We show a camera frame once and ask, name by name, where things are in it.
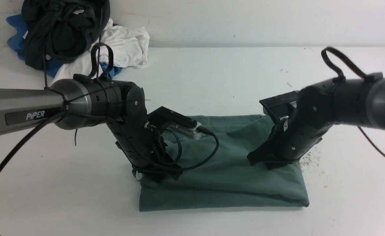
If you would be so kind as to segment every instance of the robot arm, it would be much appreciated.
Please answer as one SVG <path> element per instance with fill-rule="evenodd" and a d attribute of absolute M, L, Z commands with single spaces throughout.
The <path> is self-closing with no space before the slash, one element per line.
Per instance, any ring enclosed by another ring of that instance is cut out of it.
<path fill-rule="evenodd" d="M 161 133 L 151 126 L 165 129 L 171 125 L 173 130 L 178 127 L 197 136 L 197 122 L 163 107 L 148 115 L 144 91 L 133 82 L 74 78 L 59 80 L 47 90 L 0 89 L 0 135 L 35 127 L 65 111 L 52 123 L 65 130 L 105 123 L 133 167 L 155 181 L 166 175 L 179 177 L 180 166 L 163 164 L 162 160 L 172 159 L 165 152 Z"/>
<path fill-rule="evenodd" d="M 263 162 L 275 169 L 297 162 L 335 124 L 385 130 L 382 73 L 350 80 L 342 72 L 341 76 L 261 100 L 275 126 L 269 138 L 248 155 L 250 164 Z"/>

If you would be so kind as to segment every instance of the white table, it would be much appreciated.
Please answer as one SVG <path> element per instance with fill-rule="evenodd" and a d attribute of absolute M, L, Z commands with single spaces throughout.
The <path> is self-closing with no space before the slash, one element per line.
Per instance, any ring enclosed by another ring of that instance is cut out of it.
<path fill-rule="evenodd" d="M 149 111 L 259 114 L 260 99 L 334 76 L 321 49 L 151 48 L 148 67 L 125 69 L 116 79 L 144 87 Z M 365 72 L 385 75 L 385 48 L 341 49 Z M 41 72 L 8 48 L 0 52 L 0 88 L 42 87 Z M 0 136 L 0 162 L 27 132 Z M 73 134 L 48 125 L 1 173 L 2 235 L 385 236 L 385 159 L 356 127 L 333 127 L 301 160 L 308 208 L 146 213 L 138 211 L 140 185 L 107 127 L 79 130 L 77 147 Z M 368 134 L 385 151 L 385 131 Z"/>

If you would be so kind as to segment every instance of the folded green towel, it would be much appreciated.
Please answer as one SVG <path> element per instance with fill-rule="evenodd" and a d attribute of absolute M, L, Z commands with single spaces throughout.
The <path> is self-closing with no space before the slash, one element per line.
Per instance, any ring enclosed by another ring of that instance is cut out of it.
<path fill-rule="evenodd" d="M 197 169 L 185 171 L 179 180 L 165 178 L 157 184 L 141 180 L 140 211 L 208 207 L 306 207 L 308 193 L 299 163 L 275 170 L 264 164 L 250 166 L 246 156 L 269 136 L 269 116 L 191 117 L 215 133 L 220 147 L 215 156 Z M 175 157 L 175 138 L 164 134 L 167 152 Z M 215 148 L 212 136 L 195 141 L 182 138 L 182 167 L 199 163 Z"/>

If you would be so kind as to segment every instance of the piper logo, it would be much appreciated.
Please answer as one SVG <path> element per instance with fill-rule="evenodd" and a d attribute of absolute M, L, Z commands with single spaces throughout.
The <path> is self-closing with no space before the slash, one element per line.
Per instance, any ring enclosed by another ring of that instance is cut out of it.
<path fill-rule="evenodd" d="M 26 120 L 33 120 L 34 118 L 43 118 L 45 114 L 44 110 L 41 110 L 39 112 L 34 113 L 28 113 L 26 114 Z"/>

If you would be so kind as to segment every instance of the pile of clothes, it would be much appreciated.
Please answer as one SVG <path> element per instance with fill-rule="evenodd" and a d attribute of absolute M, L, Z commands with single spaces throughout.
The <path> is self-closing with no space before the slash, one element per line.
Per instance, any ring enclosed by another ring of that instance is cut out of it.
<path fill-rule="evenodd" d="M 6 19 L 16 29 L 8 46 L 36 70 L 59 79 L 89 74 L 91 49 L 99 41 L 113 50 L 113 78 L 123 68 L 147 64 L 149 34 L 144 27 L 129 29 L 113 23 L 109 0 L 25 0 L 22 14 Z M 108 51 L 100 50 L 100 68 L 108 67 Z"/>

